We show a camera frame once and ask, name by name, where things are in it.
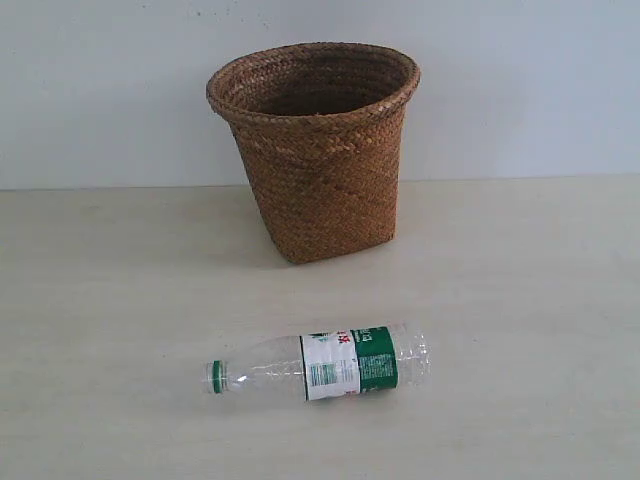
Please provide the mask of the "brown woven wicker basket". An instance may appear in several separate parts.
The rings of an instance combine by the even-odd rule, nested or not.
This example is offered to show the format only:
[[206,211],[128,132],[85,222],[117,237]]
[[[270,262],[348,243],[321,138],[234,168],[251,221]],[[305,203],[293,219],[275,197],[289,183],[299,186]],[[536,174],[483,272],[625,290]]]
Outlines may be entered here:
[[418,64],[385,46],[311,42],[239,57],[206,85],[279,253],[305,264],[391,241]]

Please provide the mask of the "clear plastic bottle green label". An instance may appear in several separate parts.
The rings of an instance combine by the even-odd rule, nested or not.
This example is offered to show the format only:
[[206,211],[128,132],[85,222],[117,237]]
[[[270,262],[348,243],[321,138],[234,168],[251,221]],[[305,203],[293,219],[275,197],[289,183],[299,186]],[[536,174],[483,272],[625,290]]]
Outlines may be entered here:
[[419,385],[429,353],[406,323],[283,336],[208,362],[203,385],[258,405],[324,401]]

